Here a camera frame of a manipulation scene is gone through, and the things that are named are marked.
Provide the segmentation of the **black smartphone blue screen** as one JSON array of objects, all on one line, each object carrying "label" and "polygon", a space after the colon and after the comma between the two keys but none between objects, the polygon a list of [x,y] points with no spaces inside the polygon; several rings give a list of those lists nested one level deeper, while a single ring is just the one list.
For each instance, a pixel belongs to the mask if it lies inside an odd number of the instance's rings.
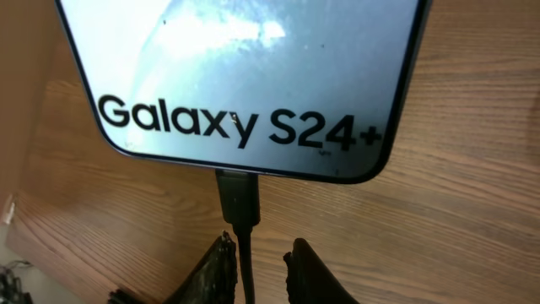
[{"label": "black smartphone blue screen", "polygon": [[57,0],[97,127],[145,160],[369,181],[428,0]]}]

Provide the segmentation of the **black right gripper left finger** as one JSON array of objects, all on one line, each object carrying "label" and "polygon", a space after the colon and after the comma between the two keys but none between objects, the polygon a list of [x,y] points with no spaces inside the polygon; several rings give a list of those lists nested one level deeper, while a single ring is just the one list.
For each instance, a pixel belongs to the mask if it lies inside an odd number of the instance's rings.
[{"label": "black right gripper left finger", "polygon": [[236,244],[223,231],[164,304],[234,304],[238,282]]}]

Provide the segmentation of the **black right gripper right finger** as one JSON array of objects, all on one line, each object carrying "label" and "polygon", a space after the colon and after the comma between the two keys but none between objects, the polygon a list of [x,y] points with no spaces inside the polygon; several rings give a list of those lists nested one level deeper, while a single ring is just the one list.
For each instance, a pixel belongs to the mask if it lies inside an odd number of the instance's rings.
[{"label": "black right gripper right finger", "polygon": [[339,283],[308,241],[296,238],[285,253],[290,304],[359,304]]}]

